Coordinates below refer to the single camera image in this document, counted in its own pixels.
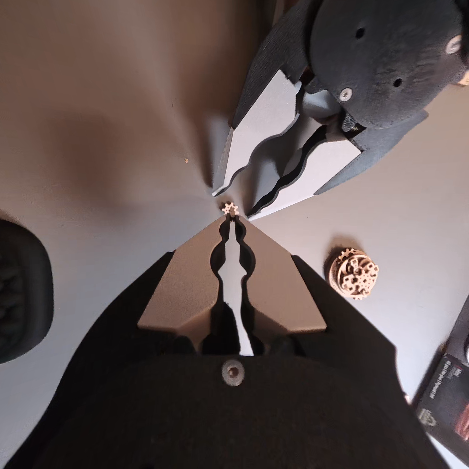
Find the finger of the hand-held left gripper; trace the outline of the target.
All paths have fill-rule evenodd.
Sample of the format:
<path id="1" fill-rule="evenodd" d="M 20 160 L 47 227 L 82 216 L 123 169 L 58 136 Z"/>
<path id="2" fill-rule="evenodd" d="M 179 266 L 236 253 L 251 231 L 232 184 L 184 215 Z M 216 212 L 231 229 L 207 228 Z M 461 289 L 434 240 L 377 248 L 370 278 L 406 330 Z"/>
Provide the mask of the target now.
<path id="1" fill-rule="evenodd" d="M 314 196 L 361 152 L 338 125 L 319 127 L 301 148 L 296 164 L 290 164 L 290 170 L 247 214 L 248 220 L 256 220 Z"/>
<path id="2" fill-rule="evenodd" d="M 281 70 L 277 71 L 241 122 L 230 129 L 214 177 L 213 196 L 230 187 L 262 142 L 283 135 L 296 122 L 301 86 L 300 81 L 293 84 Z"/>

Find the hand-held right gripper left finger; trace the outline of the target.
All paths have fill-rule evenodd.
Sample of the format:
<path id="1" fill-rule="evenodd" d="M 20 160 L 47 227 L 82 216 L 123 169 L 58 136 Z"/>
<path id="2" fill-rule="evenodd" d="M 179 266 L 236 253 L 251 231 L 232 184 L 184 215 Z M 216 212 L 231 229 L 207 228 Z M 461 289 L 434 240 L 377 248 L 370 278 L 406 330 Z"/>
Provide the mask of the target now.
<path id="1" fill-rule="evenodd" d="M 196 350 L 211 332 L 223 302 L 218 275 L 225 262 L 231 216 L 216 219 L 178 247 L 138 321 L 140 329 L 188 337 Z"/>

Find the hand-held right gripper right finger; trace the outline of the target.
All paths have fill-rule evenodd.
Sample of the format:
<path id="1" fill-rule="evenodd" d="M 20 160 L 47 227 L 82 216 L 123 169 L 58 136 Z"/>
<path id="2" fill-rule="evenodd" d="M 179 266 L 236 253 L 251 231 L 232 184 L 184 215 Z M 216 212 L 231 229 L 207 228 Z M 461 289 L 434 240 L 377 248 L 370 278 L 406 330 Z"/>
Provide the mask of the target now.
<path id="1" fill-rule="evenodd" d="M 235 216 L 242 278 L 241 318 L 254 355 L 275 339 L 325 331 L 326 322 L 291 254 L 242 216 Z"/>

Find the grey desk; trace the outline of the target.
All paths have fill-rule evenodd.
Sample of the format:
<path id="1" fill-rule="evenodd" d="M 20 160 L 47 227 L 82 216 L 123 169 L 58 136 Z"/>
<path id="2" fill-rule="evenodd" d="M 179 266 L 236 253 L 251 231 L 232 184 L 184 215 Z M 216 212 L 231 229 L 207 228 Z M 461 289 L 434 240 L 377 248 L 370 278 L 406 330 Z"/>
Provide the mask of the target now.
<path id="1" fill-rule="evenodd" d="M 1 468 L 98 315 L 220 213 L 212 171 L 270 1 L 1 1 L 1 214 L 50 256 L 55 312 L 1 365 Z M 468 295 L 468 88 L 365 173 L 254 224 L 317 272 L 337 244 L 379 266 L 357 309 L 413 396 Z"/>

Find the round wooden gear model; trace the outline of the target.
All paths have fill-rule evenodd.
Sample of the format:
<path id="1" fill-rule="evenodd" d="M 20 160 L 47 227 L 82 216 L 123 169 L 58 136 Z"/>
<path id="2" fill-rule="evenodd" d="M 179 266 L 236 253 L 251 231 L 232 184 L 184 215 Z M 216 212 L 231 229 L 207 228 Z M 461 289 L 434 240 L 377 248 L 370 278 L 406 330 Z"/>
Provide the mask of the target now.
<path id="1" fill-rule="evenodd" d="M 338 247 L 325 262 L 325 280 L 339 295 L 363 300 L 375 286 L 379 267 L 362 250 Z"/>

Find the black mesh office chair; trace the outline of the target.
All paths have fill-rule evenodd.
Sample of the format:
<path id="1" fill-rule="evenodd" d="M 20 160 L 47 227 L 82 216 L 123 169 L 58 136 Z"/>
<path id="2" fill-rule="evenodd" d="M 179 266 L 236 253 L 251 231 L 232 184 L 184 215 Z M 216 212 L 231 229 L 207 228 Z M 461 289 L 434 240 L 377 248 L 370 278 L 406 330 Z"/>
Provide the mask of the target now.
<path id="1" fill-rule="evenodd" d="M 0 363 L 17 359 L 48 334 L 54 313 L 48 253 L 31 231 L 0 221 Z"/>

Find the black printed box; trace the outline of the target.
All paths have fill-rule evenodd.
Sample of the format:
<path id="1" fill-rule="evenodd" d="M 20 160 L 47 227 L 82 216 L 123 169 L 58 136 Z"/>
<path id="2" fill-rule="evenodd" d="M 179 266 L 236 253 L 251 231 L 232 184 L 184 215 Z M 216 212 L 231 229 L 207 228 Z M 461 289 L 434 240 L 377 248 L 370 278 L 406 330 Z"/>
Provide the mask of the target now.
<path id="1" fill-rule="evenodd" d="M 425 431 L 468 464 L 469 440 L 469 299 L 431 368 L 416 404 Z"/>

